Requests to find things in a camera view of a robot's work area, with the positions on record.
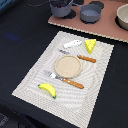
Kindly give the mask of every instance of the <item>tabletop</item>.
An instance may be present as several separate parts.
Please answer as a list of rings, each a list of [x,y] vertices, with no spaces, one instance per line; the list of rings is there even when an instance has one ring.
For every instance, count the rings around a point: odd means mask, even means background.
[[[26,0],[40,4],[41,0]],[[0,104],[26,114],[51,128],[76,128],[12,92],[59,31],[114,45],[88,128],[128,126],[128,44],[48,24],[49,4],[30,7],[22,0],[0,12]]]

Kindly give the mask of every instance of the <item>cheese wedge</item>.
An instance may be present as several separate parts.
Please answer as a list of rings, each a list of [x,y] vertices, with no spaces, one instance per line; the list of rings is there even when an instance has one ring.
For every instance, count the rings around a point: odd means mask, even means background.
[[[85,47],[88,50],[89,54],[91,54],[95,44],[96,44],[96,39],[85,40]]]

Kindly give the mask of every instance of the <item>dark pot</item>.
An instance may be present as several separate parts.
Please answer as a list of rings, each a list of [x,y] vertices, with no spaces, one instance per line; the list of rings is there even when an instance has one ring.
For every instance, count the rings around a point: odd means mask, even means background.
[[[56,17],[67,16],[71,12],[73,0],[50,1],[51,12]]]

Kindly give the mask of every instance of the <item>toy banana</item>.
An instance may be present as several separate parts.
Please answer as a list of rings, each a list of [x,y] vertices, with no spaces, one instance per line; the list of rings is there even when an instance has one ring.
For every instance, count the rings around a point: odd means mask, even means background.
[[[38,87],[40,89],[44,89],[44,90],[48,91],[54,99],[56,98],[56,92],[55,92],[55,89],[52,85],[47,84],[47,83],[43,83],[43,84],[39,84]]]

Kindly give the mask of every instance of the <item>plate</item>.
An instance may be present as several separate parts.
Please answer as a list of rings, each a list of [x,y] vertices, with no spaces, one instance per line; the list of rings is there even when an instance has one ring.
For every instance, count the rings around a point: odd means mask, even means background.
[[[80,60],[72,55],[65,55],[55,62],[56,73],[64,78],[73,78],[80,74],[82,64]]]

